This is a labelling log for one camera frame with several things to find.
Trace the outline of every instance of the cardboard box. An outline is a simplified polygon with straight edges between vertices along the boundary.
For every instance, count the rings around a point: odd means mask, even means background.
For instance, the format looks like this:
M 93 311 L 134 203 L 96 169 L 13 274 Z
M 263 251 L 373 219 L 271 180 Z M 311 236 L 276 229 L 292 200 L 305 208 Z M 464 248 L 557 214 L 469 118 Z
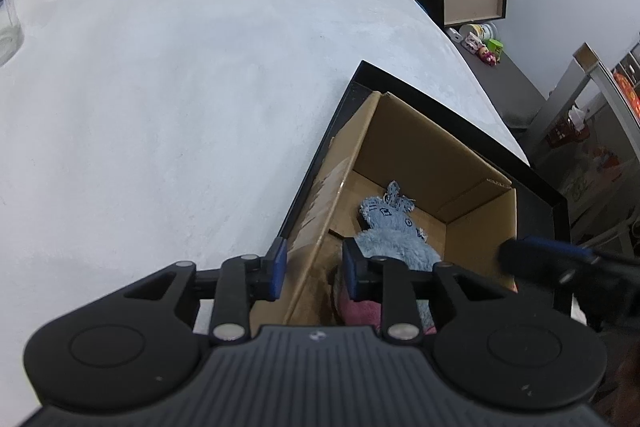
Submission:
M 415 200 L 410 216 L 444 260 L 511 287 L 495 262 L 498 245 L 516 235 L 510 180 L 420 112 L 374 91 L 332 140 L 289 237 L 281 297 L 255 303 L 254 332 L 333 323 L 327 275 L 341 263 L 341 239 L 361 230 L 360 202 L 391 180 Z

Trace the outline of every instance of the plastic container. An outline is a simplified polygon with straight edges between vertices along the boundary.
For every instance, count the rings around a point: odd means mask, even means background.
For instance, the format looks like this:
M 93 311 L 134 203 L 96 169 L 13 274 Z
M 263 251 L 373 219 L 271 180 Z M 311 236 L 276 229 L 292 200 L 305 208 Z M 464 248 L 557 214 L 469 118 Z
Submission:
M 460 35 L 466 37 L 469 33 L 473 33 L 480 37 L 480 40 L 485 44 L 490 39 L 498 40 L 498 29 L 491 22 L 485 22 L 482 24 L 465 24 L 460 27 Z
M 500 55 L 502 55 L 504 45 L 496 39 L 489 39 L 486 42 L 486 47 L 489 49 L 489 51 L 492 52 L 492 54 L 495 55 L 495 58 L 498 60 L 498 62 L 500 62 Z
M 454 42 L 462 42 L 462 39 L 464 38 L 453 28 L 447 28 L 447 37 Z
M 14 0 L 0 0 L 0 66 L 4 65 L 22 44 L 22 29 Z

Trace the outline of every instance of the plush toy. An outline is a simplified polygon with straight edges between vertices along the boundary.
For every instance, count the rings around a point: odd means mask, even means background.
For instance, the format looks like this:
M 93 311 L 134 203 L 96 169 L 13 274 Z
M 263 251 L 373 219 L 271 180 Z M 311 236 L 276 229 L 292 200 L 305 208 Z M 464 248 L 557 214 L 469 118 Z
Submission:
M 372 196 L 360 204 L 360 214 L 369 225 L 355 240 L 365 257 L 384 255 L 404 261 L 411 270 L 431 271 L 440 256 L 426 242 L 424 230 L 416 227 L 408 213 L 414 202 L 400 195 L 397 182 L 389 183 L 383 198 Z M 347 325 L 380 327 L 380 304 L 372 301 L 356 303 L 349 299 L 342 284 L 340 270 L 335 277 L 334 307 Z M 417 301 L 424 330 L 433 328 L 428 301 Z
M 490 66 L 495 66 L 497 64 L 495 55 L 492 54 L 486 46 L 481 46 L 480 49 L 478 49 L 478 57 L 480 57 L 480 60 L 485 64 L 489 64 Z

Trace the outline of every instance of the glass jar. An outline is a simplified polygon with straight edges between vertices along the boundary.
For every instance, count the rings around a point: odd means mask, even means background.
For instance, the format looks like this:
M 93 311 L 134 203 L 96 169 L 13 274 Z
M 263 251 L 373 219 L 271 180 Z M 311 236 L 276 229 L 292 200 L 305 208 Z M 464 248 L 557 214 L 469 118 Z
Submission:
M 0 66 L 13 57 L 22 44 L 22 29 L 14 0 L 0 0 Z

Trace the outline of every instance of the blue stuffed toy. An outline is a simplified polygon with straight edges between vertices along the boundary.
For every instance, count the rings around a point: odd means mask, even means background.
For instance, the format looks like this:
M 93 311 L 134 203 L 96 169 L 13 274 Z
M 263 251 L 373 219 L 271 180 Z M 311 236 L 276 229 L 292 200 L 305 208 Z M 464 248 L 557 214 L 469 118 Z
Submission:
M 440 256 L 429 245 L 424 230 L 416 227 L 408 213 L 415 208 L 413 200 L 400 195 L 398 182 L 392 181 L 383 198 L 372 196 L 360 204 L 360 213 L 369 230 L 360 232 L 356 243 L 365 257 L 384 255 L 404 261 L 411 270 L 431 271 Z M 425 330 L 433 326 L 429 301 L 418 301 Z

